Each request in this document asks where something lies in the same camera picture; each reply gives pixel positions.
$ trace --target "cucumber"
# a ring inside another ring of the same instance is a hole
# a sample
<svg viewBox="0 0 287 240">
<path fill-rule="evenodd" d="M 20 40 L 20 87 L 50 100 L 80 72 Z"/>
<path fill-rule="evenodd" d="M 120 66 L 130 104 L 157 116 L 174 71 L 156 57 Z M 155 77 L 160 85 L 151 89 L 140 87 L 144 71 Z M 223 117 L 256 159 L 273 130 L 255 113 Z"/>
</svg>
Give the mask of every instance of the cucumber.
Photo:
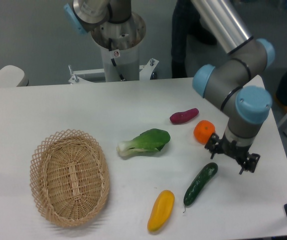
<svg viewBox="0 0 287 240">
<path fill-rule="evenodd" d="M 218 172 L 218 165 L 214 162 L 208 163 L 203 169 L 199 172 L 199 174 L 192 181 L 191 185 L 188 187 L 185 192 L 183 198 L 184 206 L 190 206 L 196 200 L 198 194 L 209 182 L 210 179 L 213 178 L 214 175 Z"/>
</svg>

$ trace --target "yellow vegetable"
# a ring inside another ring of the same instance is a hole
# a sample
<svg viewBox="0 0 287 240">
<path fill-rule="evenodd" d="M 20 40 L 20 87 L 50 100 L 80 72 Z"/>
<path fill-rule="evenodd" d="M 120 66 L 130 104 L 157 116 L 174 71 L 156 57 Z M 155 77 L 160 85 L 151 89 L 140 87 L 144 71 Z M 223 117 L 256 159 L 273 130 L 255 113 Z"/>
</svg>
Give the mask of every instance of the yellow vegetable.
<svg viewBox="0 0 287 240">
<path fill-rule="evenodd" d="M 149 232 L 158 231 L 172 214 L 175 195 L 169 191 L 162 191 L 154 202 L 147 224 Z"/>
</svg>

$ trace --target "purple sweet potato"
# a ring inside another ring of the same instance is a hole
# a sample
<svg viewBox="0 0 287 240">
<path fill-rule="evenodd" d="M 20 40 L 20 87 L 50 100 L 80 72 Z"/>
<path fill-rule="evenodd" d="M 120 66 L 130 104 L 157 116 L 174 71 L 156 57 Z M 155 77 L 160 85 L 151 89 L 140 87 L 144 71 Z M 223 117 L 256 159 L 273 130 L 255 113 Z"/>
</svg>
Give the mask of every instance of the purple sweet potato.
<svg viewBox="0 0 287 240">
<path fill-rule="evenodd" d="M 176 112 L 170 117 L 172 124 L 184 124 L 189 120 L 193 119 L 199 114 L 197 108 L 192 108 L 187 111 Z"/>
</svg>

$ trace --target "green leafy vegetable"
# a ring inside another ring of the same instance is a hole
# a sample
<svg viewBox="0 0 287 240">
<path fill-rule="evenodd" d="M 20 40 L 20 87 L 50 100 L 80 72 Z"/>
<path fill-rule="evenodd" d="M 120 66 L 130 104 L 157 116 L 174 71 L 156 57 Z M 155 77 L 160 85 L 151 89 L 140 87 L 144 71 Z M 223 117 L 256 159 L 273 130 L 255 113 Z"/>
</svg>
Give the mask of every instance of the green leafy vegetable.
<svg viewBox="0 0 287 240">
<path fill-rule="evenodd" d="M 130 141 L 119 142 L 117 152 L 122 157 L 139 152 L 160 152 L 169 141 L 170 135 L 167 131 L 153 128 Z"/>
</svg>

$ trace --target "wicker basket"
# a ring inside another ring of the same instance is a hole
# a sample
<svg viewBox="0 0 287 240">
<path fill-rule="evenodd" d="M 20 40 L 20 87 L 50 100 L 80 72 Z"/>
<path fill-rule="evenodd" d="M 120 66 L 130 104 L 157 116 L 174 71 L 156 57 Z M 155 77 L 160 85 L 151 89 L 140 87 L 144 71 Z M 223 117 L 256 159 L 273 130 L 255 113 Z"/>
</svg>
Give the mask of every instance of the wicker basket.
<svg viewBox="0 0 287 240">
<path fill-rule="evenodd" d="M 79 130 L 56 132 L 32 155 L 30 187 L 38 211 L 60 227 L 95 217 L 106 203 L 109 172 L 98 142 Z"/>
</svg>

